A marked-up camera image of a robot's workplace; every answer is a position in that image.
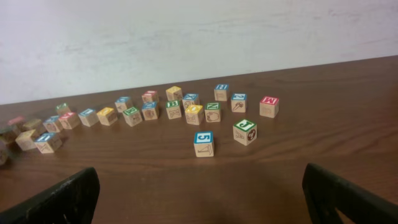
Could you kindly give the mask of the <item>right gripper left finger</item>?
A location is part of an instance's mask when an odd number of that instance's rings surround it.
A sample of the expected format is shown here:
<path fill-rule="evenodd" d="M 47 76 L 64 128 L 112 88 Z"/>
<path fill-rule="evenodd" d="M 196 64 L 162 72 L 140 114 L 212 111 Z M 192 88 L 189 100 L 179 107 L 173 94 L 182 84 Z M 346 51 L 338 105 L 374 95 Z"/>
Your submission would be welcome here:
<path fill-rule="evenodd" d="M 90 224 L 99 193 L 98 175 L 89 167 L 1 212 L 1 223 Z"/>

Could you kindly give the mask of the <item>green B block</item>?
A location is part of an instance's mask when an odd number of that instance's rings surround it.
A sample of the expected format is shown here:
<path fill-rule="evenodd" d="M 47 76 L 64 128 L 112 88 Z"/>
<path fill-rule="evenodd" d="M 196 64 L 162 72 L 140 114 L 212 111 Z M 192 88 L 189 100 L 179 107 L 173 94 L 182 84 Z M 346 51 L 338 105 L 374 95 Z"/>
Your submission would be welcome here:
<path fill-rule="evenodd" d="M 166 111 L 169 119 L 177 119 L 182 117 L 182 110 L 179 100 L 166 102 Z"/>

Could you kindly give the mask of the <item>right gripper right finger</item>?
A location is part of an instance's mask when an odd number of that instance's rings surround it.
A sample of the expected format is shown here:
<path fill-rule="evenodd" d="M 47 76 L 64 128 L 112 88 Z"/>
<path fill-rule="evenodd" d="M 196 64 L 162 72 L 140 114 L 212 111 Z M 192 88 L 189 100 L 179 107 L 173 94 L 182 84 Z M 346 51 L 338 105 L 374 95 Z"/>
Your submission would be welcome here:
<path fill-rule="evenodd" d="M 337 211 L 355 223 L 397 223 L 397 205 L 309 163 L 302 188 L 312 223 L 342 223 Z"/>

